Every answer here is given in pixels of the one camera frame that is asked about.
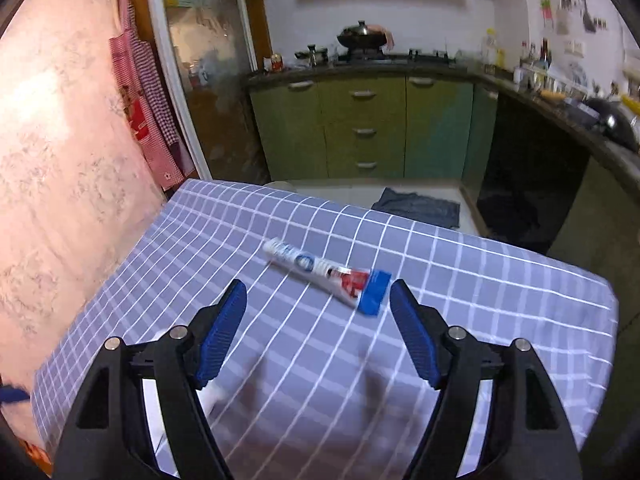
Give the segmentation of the toothpaste tube with blue end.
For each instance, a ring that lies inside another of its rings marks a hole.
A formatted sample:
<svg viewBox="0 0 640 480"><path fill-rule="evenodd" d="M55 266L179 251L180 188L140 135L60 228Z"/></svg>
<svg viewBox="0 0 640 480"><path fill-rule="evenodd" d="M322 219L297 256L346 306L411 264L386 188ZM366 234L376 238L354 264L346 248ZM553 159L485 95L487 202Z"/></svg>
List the toothpaste tube with blue end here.
<svg viewBox="0 0 640 480"><path fill-rule="evenodd" d="M380 270L359 270L272 238L262 244L268 259L281 268L318 285L363 315L377 316L392 278Z"/></svg>

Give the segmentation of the blue white checkered tablecloth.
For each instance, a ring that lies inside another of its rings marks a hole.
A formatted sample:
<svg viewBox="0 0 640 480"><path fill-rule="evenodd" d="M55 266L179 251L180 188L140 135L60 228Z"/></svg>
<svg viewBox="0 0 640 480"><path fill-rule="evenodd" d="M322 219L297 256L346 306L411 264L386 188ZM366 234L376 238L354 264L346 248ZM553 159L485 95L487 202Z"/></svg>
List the blue white checkered tablecloth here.
<svg viewBox="0 0 640 480"><path fill-rule="evenodd" d="M235 182L186 182L38 370L36 427L58 446L102 342L152 340L191 321L233 280L247 307L207 419L239 479L398 479L437 398L393 315L365 316L273 266L273 237L400 278L452 325L494 344L528 339L577 442L613 364L617 299L600 276L430 224Z"/></svg>

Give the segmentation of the dark cloth on floor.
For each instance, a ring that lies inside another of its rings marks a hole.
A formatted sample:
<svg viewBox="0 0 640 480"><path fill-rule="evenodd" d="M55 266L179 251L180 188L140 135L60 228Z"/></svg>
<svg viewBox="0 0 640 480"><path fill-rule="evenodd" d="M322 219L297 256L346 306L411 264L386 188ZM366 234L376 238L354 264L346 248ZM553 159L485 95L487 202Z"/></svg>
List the dark cloth on floor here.
<svg viewBox="0 0 640 480"><path fill-rule="evenodd" d="M371 209L440 228L460 228L460 204L442 198L418 193L399 193L391 188L384 188Z"/></svg>

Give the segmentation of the red checkered apron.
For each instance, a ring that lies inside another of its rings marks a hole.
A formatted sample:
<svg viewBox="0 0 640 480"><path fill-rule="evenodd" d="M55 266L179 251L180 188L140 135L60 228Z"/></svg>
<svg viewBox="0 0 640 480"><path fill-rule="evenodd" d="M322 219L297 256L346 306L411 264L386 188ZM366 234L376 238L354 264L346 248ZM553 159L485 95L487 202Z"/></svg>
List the red checkered apron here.
<svg viewBox="0 0 640 480"><path fill-rule="evenodd" d="M151 45L138 35L131 0L118 0L120 34L110 39L112 66L130 131L155 183L168 191L195 171L160 81Z"/></svg>

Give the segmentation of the red jar on counter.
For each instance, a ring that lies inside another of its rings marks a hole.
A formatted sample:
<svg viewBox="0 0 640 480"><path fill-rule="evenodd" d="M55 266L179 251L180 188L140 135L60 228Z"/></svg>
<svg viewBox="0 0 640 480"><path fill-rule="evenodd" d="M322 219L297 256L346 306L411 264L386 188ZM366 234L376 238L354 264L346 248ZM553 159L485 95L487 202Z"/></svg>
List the red jar on counter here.
<svg viewBox="0 0 640 480"><path fill-rule="evenodd" d="M270 56L271 70L273 73L280 73L283 70L283 58L279 53Z"/></svg>

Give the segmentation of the small black pot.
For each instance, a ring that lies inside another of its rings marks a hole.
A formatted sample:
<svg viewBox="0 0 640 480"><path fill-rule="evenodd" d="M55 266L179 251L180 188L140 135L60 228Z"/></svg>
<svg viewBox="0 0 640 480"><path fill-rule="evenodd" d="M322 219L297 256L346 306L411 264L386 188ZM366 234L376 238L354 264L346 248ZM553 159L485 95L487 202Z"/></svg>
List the small black pot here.
<svg viewBox="0 0 640 480"><path fill-rule="evenodd" d="M306 51L295 53L297 61L306 62L310 67L327 66L329 64L328 49L317 47L315 44L308 44Z"/></svg>

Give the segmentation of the black wok by sink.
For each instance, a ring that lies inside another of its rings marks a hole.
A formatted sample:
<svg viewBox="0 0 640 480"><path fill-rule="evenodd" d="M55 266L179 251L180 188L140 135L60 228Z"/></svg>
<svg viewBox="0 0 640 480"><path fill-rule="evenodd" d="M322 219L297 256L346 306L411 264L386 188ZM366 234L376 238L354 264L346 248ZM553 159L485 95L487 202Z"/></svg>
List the black wok by sink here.
<svg viewBox="0 0 640 480"><path fill-rule="evenodd" d="M598 114L599 128L608 140L628 151L639 153L639 140L634 128L618 104L600 98L585 99L584 104Z"/></svg>

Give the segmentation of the black wok with lid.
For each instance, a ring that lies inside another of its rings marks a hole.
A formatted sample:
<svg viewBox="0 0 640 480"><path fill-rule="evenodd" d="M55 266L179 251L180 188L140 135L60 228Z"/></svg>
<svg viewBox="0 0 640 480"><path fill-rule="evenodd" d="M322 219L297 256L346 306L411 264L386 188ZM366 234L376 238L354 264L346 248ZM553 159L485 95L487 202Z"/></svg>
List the black wok with lid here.
<svg viewBox="0 0 640 480"><path fill-rule="evenodd" d="M338 43L352 50L393 49L395 41L391 32L381 25L359 21L357 25L345 27L337 36Z"/></svg>

